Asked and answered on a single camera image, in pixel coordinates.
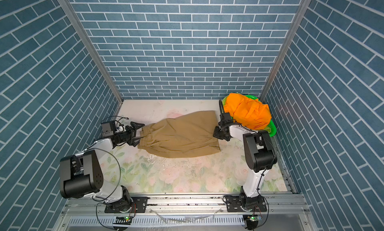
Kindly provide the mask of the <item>tan drawstring shorts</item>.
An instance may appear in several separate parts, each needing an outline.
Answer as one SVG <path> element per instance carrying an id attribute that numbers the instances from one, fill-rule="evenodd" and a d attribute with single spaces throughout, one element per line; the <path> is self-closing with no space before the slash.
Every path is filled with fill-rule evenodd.
<path id="1" fill-rule="evenodd" d="M 221 152 L 219 141 L 213 136 L 217 123 L 213 110 L 166 118 L 142 128 L 138 148 L 164 158 L 216 154 Z"/>

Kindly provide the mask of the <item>orange shorts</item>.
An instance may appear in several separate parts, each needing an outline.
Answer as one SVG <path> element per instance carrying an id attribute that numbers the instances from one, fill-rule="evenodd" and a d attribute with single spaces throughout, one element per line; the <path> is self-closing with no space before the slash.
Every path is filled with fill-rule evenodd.
<path id="1" fill-rule="evenodd" d="M 265 129 L 271 119 L 270 108 L 259 100 L 248 98 L 242 94 L 230 93 L 223 101 L 224 111 L 236 122 L 253 130 Z"/>

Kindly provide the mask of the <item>green perforated plastic basket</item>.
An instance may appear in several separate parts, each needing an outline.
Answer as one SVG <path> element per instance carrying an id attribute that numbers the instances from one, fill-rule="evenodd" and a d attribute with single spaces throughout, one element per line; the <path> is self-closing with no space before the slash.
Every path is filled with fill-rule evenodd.
<path id="1" fill-rule="evenodd" d="M 256 96 L 253 96 L 253 95 L 246 95 L 246 97 L 250 98 L 252 100 L 258 100 L 258 98 Z M 265 131 L 267 131 L 269 133 L 270 137 L 273 137 L 276 135 L 277 128 L 276 128 L 272 119 L 271 119 L 270 123 L 268 124 L 268 126 L 265 128 Z"/>

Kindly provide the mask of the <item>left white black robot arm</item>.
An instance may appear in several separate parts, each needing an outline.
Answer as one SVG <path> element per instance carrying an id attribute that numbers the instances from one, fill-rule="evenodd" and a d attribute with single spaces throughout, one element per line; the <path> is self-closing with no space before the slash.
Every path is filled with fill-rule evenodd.
<path id="1" fill-rule="evenodd" d="M 124 206 L 126 209 L 133 202 L 124 186 L 111 184 L 104 180 L 99 159 L 107 155 L 121 166 L 112 150 L 123 144 L 136 147 L 140 138 L 136 137 L 137 131 L 145 125 L 131 122 L 123 125 L 118 120 L 104 121 L 101 123 L 102 138 L 96 140 L 83 152 L 63 157 L 60 160 L 60 193 L 65 199 L 80 199 L 91 197 L 98 202 L 105 202 L 110 206 Z"/>

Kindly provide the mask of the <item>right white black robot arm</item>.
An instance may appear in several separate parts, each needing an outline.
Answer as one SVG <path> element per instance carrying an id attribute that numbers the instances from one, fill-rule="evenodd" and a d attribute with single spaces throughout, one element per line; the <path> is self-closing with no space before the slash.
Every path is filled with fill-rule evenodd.
<path id="1" fill-rule="evenodd" d="M 229 113 L 222 113 L 213 137 L 226 141 L 236 138 L 244 143 L 245 160 L 250 171 L 240 198 L 245 202 L 259 198 L 265 175 L 278 160 L 269 133 L 265 130 L 254 131 L 246 128 L 234 121 Z"/>

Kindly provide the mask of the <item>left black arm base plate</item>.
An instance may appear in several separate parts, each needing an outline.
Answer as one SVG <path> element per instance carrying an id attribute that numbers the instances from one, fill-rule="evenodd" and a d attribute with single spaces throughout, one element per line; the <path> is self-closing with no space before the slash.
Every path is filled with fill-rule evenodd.
<path id="1" fill-rule="evenodd" d="M 106 204 L 106 214 L 120 214 L 120 213 L 145 213 L 148 197 L 133 197 L 130 200 L 120 199 L 119 201 L 111 204 Z"/>

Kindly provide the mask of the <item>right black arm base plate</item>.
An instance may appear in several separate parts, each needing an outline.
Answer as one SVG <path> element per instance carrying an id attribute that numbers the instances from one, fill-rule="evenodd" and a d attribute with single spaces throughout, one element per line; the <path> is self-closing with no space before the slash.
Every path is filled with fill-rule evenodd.
<path id="1" fill-rule="evenodd" d="M 227 207 L 229 213 L 238 213 L 238 212 L 266 212 L 267 203 L 265 202 L 262 196 L 257 196 L 254 198 L 248 198 L 244 195 L 240 196 L 231 196 L 226 195 L 222 197 L 223 202 Z"/>

